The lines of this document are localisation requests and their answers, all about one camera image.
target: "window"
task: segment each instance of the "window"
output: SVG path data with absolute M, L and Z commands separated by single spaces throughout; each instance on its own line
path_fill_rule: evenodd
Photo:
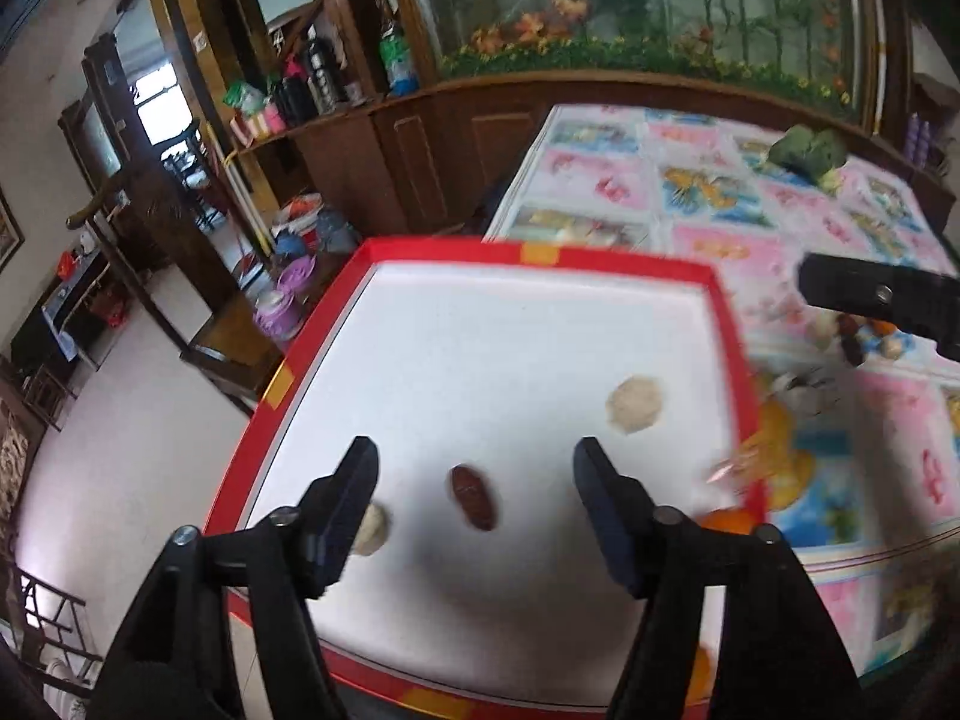
M 176 74 L 169 62 L 159 70 L 147 73 L 133 86 L 136 89 L 133 104 L 151 143 L 165 141 L 190 127 L 193 114 L 186 104 L 184 92 L 176 83 Z M 161 157 L 181 151 L 186 151 L 185 143 L 170 148 Z

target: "red tray rim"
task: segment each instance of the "red tray rim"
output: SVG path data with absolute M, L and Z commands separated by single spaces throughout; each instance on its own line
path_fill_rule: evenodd
M 268 402 L 269 397 L 257 405 L 217 490 L 203 527 L 205 535 L 230 533 L 236 529 L 272 441 L 284 423 L 317 351 L 338 326 L 344 309 L 352 304 L 352 298 L 370 270 L 387 262 L 565 269 L 640 276 L 701 286 L 712 306 L 723 351 L 727 388 L 733 404 L 731 417 L 734 435 L 742 442 L 757 432 L 757 402 L 752 392 L 749 367 L 741 353 L 733 315 L 710 266 L 669 257 L 529 242 L 482 242 L 478 238 L 466 237 L 376 238 L 366 241 L 354 253 L 292 342 L 281 364 L 281 370 L 286 370 L 285 393 L 275 405 Z M 229 592 L 227 605 L 231 614 L 245 624 L 251 624 L 250 607 L 245 596 Z M 387 666 L 371 664 L 358 656 L 349 656 L 326 646 L 323 646 L 323 657 L 330 675 L 339 682 L 386 701 L 451 720 L 464 720 L 467 716 L 472 720 L 533 720 L 558 712 L 570 720 L 581 717 L 595 720 L 597 713 L 603 712 L 603 707 L 553 707 L 552 704 L 535 707 L 529 704 L 522 706 L 518 702 L 500 703 L 492 697 L 489 700 L 479 699 L 450 685 L 408 678 Z

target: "plastic container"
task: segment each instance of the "plastic container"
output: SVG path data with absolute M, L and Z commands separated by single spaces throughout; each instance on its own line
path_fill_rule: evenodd
M 286 131 L 287 122 L 283 120 L 280 107 L 272 95 L 267 98 L 267 104 L 263 109 L 263 117 L 267 119 L 267 127 L 270 127 L 270 132 L 275 135 L 280 135 L 281 132 Z
M 310 279 L 313 277 L 317 261 L 313 256 L 301 257 L 292 261 L 283 269 L 277 279 L 277 290 L 287 295 L 296 295 L 303 298 L 310 288 Z
M 285 343 L 304 326 L 304 308 L 291 293 L 269 290 L 256 300 L 253 321 L 268 338 Z

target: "red bag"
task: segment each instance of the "red bag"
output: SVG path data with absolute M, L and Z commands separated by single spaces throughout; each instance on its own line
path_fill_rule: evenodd
M 61 258 L 56 262 L 56 275 L 61 278 L 61 281 L 69 279 L 76 269 L 77 261 L 73 258 L 73 255 L 69 251 L 61 254 Z

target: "wooden cabinet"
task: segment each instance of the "wooden cabinet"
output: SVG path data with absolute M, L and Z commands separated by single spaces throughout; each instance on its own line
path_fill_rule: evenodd
M 398 100 L 317 119 L 293 138 L 325 199 L 367 235 L 436 233 L 463 223 L 515 173 L 552 107 L 646 105 L 786 129 L 833 128 L 851 154 L 899 175 L 931 226 L 953 195 L 888 143 L 771 95 L 662 74 L 554 71 L 438 84 Z

